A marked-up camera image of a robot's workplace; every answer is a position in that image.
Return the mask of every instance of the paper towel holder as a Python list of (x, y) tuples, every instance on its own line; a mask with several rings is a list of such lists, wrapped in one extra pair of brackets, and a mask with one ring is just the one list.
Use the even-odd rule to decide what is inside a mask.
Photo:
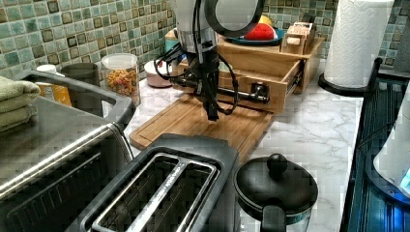
[(320, 74), (318, 84), (319, 86), (329, 91), (333, 94), (341, 95), (344, 97), (352, 97), (352, 98), (362, 98), (365, 96), (366, 93), (372, 92), (376, 87), (376, 78), (379, 73), (380, 65), (382, 64), (383, 60), (381, 58), (376, 58), (373, 63), (373, 68), (370, 74), (370, 80), (368, 85), (361, 88), (349, 88), (349, 87), (342, 87), (335, 85), (334, 83), (329, 82), (325, 79), (324, 73)]

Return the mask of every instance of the wall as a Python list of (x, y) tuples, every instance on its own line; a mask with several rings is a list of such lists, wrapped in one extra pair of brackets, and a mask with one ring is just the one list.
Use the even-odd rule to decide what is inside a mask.
[[(380, 56), (392, 67), (406, 23), (408, 0), (396, 0)], [(316, 15), (318, 36), (327, 38), (337, 0), (266, 0), (264, 15), (287, 29), (305, 12)], [(130, 52), (142, 64), (163, 51), (163, 36), (175, 25), (162, 0), (0, 0), (0, 75), (50, 63), (58, 67), (97, 62), (106, 54)]]
[(0, 0), (0, 75), (94, 63), (116, 52), (144, 64), (163, 51), (175, 25), (169, 9), (161, 0)]
[[(395, 0), (394, 7), (386, 28), (384, 41), (379, 56), (383, 59), (383, 68), (391, 68), (395, 62), (398, 45), (409, 15), (409, 0)], [(264, 14), (276, 23), (278, 28), (287, 29), (299, 20), (305, 12), (316, 15), (317, 36), (326, 38), (324, 54), (330, 46), (338, 0), (267, 0)]]

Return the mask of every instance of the marble countertop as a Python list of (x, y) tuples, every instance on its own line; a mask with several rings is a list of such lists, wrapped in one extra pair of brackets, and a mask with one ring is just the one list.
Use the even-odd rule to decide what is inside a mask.
[[(182, 95), (140, 81), (141, 105), (125, 129), (126, 137)], [(360, 98), (329, 93), (313, 79), (303, 94), (287, 100), (284, 112), (275, 117), (249, 157), (282, 153), (313, 176), (319, 195), (307, 231), (339, 231), (362, 103)], [(132, 152), (137, 156), (140, 151), (132, 147)], [(259, 231), (255, 220), (241, 215), (243, 231)], [(288, 231), (297, 229), (288, 227)]]

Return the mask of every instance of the toaster oven handle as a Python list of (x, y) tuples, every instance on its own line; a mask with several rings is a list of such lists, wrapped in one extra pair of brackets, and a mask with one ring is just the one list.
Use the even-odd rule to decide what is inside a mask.
[(28, 80), (32, 82), (43, 81), (50, 84), (66, 86), (69, 89), (87, 93), (101, 101), (113, 104), (112, 109), (104, 117), (110, 123), (116, 123), (124, 129), (135, 112), (135, 105), (131, 98), (118, 95), (114, 92), (104, 90), (98, 86), (75, 80), (72, 78), (32, 70), (25, 70), (16, 75), (13, 80)]

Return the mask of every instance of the black pot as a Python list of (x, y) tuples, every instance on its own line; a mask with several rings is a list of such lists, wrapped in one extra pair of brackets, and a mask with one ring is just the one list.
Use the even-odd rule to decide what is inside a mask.
[(241, 208), (261, 221), (261, 232), (286, 231), (309, 216), (318, 193), (311, 175), (281, 154), (242, 164), (234, 186)]

